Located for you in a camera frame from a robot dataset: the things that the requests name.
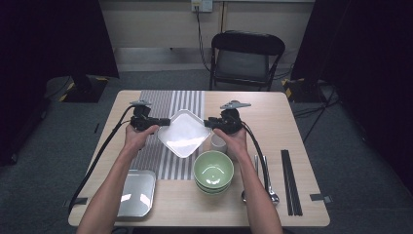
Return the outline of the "white square plate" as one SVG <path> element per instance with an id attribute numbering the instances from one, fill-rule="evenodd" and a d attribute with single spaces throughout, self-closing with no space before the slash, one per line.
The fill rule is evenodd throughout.
<path id="1" fill-rule="evenodd" d="M 209 135 L 204 121 L 187 109 L 177 111 L 158 131 L 160 142 L 179 158 L 191 156 Z"/>
<path id="2" fill-rule="evenodd" d="M 121 196 L 118 217 L 144 217 L 153 205 L 156 175 L 148 170 L 130 170 Z"/>

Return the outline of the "black stand base striped tape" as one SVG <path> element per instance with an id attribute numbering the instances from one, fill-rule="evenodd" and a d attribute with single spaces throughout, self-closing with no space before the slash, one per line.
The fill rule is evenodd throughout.
<path id="1" fill-rule="evenodd" d="M 284 92 L 289 101 L 292 102 L 326 102 L 318 84 L 310 84 L 305 79 L 282 80 Z"/>
<path id="2" fill-rule="evenodd" d="M 74 76 L 64 94 L 59 98 L 62 102 L 97 103 L 108 83 L 106 78 Z"/>

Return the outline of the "white ribbed cup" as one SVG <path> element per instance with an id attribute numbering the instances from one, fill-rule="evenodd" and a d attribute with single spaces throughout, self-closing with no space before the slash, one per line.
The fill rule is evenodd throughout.
<path id="1" fill-rule="evenodd" d="M 227 152 L 226 142 L 218 135 L 213 135 L 210 139 L 210 149 L 222 153 Z"/>

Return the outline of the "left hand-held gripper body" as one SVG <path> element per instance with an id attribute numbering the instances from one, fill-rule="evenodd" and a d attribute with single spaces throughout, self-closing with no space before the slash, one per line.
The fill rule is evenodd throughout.
<path id="1" fill-rule="evenodd" d="M 158 125 L 159 118 L 150 117 L 149 113 L 151 103 L 146 100 L 132 101 L 133 114 L 131 117 L 131 125 L 138 131 L 142 132 L 147 130 L 153 125 Z"/>

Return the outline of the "bundle of black chopsticks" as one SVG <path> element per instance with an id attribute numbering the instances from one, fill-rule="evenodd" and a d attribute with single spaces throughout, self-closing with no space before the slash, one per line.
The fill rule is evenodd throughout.
<path id="1" fill-rule="evenodd" d="M 295 181 L 294 172 L 292 170 L 291 159 L 289 151 L 284 149 L 282 154 L 282 168 L 285 186 L 285 195 L 287 203 L 287 213 L 289 215 L 302 216 L 303 211 L 301 208 L 301 202 L 298 194 L 298 189 Z"/>

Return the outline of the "thin vertical wall pipe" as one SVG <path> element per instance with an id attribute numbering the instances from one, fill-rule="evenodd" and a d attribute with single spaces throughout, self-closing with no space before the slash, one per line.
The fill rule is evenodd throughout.
<path id="1" fill-rule="evenodd" d="M 219 21 L 219 32 L 223 32 L 225 30 L 225 15 L 226 15 L 226 3 L 220 3 L 220 21 Z"/>

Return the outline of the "person's right hand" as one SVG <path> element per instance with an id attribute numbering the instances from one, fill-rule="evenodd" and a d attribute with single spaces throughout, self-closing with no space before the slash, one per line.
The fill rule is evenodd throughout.
<path id="1" fill-rule="evenodd" d="M 241 129 L 232 135 L 227 135 L 220 129 L 214 129 L 213 132 L 226 142 L 228 151 L 234 155 L 238 161 L 245 160 L 249 157 L 245 129 Z"/>

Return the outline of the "dark curtain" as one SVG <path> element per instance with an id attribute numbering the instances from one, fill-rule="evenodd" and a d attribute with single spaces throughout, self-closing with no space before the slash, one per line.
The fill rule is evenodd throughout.
<path id="1" fill-rule="evenodd" d="M 291 78 L 333 84 L 413 194 L 413 0 L 315 0 Z"/>
<path id="2" fill-rule="evenodd" d="M 99 0 L 0 0 L 0 165 L 16 153 L 47 106 L 47 83 L 119 75 Z"/>

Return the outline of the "person's left hand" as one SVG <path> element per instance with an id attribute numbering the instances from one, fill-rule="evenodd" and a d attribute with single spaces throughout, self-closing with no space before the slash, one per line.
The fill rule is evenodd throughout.
<path id="1" fill-rule="evenodd" d="M 149 136 L 155 134 L 159 129 L 158 125 L 149 127 L 143 132 L 138 131 L 132 125 L 126 127 L 126 138 L 123 149 L 129 153 L 137 153 L 142 149 Z"/>

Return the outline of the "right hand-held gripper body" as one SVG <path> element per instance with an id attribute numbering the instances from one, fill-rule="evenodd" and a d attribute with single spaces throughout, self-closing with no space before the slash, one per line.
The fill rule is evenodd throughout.
<path id="1" fill-rule="evenodd" d="M 217 119 L 214 128 L 221 130 L 226 135 L 235 134 L 243 127 L 238 109 L 249 106 L 250 103 L 239 102 L 238 100 L 231 100 L 223 104 L 220 107 L 220 118 Z"/>

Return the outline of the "grey striped placemat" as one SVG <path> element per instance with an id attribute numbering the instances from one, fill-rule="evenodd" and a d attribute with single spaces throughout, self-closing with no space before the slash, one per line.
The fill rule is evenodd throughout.
<path id="1" fill-rule="evenodd" d="M 170 118 L 178 110 L 187 109 L 203 119 L 205 117 L 205 94 L 203 91 L 142 91 L 140 99 L 149 101 L 151 116 Z M 145 147 L 132 160 L 132 170 L 149 170 L 157 179 L 193 179 L 193 163 L 201 153 L 199 147 L 188 158 L 179 158 L 157 136 L 150 136 Z"/>

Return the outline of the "black folding chair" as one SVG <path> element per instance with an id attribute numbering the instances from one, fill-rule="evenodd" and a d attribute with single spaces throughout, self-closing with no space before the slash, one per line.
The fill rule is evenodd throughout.
<path id="1" fill-rule="evenodd" d="M 272 34 L 220 32 L 211 40 L 209 88 L 228 83 L 270 90 L 284 51 L 283 40 Z"/>

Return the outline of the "white wall socket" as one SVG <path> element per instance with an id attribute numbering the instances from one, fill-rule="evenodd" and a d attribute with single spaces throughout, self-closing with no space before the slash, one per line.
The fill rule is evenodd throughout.
<path id="1" fill-rule="evenodd" d="M 191 11 L 195 13 L 211 13 L 213 0 L 191 0 Z"/>

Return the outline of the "dark grey tape strip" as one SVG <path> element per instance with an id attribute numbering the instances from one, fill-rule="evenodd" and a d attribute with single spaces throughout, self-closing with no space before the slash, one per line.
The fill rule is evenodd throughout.
<path id="1" fill-rule="evenodd" d="M 63 202 L 65 208 L 69 208 L 71 205 L 86 205 L 88 198 L 76 198 L 74 201 L 66 200 Z"/>
<path id="2" fill-rule="evenodd" d="M 332 202 L 332 198 L 329 195 L 311 194 L 310 198 L 312 201 L 323 201 L 325 204 Z"/>

